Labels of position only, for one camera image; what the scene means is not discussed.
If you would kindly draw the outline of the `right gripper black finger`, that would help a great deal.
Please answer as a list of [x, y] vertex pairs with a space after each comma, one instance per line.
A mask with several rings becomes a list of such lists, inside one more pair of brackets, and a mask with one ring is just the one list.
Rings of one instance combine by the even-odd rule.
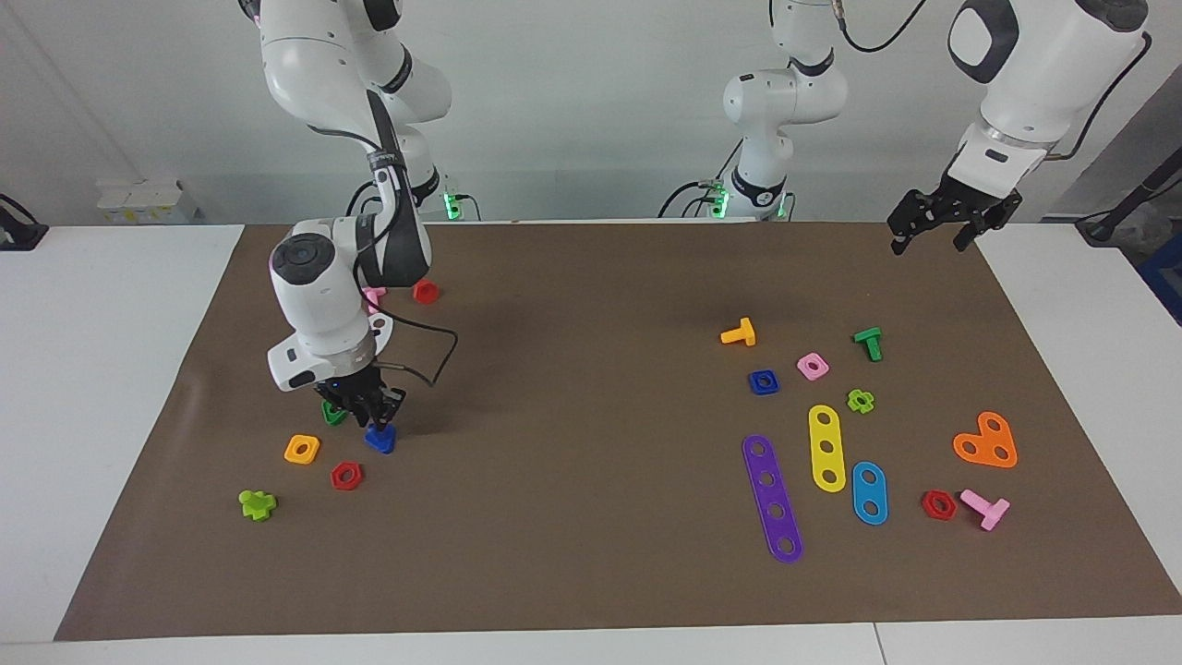
[[317, 393], [338, 411], [345, 411], [361, 428], [375, 420], [375, 378], [372, 373], [333, 376], [317, 382]]
[[368, 420], [376, 430], [385, 430], [392, 424], [407, 395], [404, 389], [390, 387], [379, 369], [366, 369]]

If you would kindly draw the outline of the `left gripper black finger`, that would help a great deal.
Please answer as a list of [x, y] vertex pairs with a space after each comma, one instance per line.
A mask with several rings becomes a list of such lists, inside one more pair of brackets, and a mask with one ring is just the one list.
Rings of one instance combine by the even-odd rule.
[[965, 223], [966, 185], [941, 184], [934, 193], [908, 190], [886, 216], [892, 233], [891, 252], [903, 254], [913, 239], [941, 224]]
[[1022, 195], [1020, 193], [1009, 193], [1007, 197], [994, 201], [992, 206], [962, 206], [965, 211], [959, 215], [957, 220], [965, 224], [953, 239], [954, 248], [957, 252], [967, 252], [970, 245], [974, 245], [974, 241], [982, 236], [983, 233], [1001, 230], [1001, 228], [1008, 224], [1009, 219], [1017, 213], [1017, 208], [1021, 203]]

